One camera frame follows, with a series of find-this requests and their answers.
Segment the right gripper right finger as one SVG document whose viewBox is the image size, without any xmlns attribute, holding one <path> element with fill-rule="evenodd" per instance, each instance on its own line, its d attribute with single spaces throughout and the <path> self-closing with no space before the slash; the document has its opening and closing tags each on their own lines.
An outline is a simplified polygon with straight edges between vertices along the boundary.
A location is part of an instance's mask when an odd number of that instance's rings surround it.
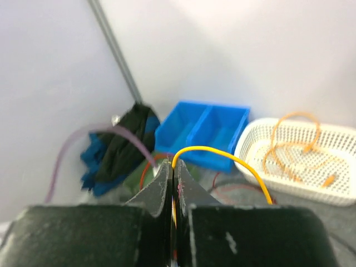
<svg viewBox="0 0 356 267">
<path fill-rule="evenodd" d="M 174 169 L 174 187 L 177 263 L 178 266 L 191 266 L 189 207 L 220 205 L 220 202 L 193 179 L 180 159 Z"/>
</svg>

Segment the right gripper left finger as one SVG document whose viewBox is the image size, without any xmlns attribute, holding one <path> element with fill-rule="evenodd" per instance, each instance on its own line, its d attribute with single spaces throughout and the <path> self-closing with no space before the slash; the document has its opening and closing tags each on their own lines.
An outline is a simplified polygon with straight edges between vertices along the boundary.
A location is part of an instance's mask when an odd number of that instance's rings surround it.
<svg viewBox="0 0 356 267">
<path fill-rule="evenodd" d="M 156 176 L 127 203 L 142 209 L 136 266 L 166 266 L 171 254 L 171 165 L 163 160 Z"/>
</svg>

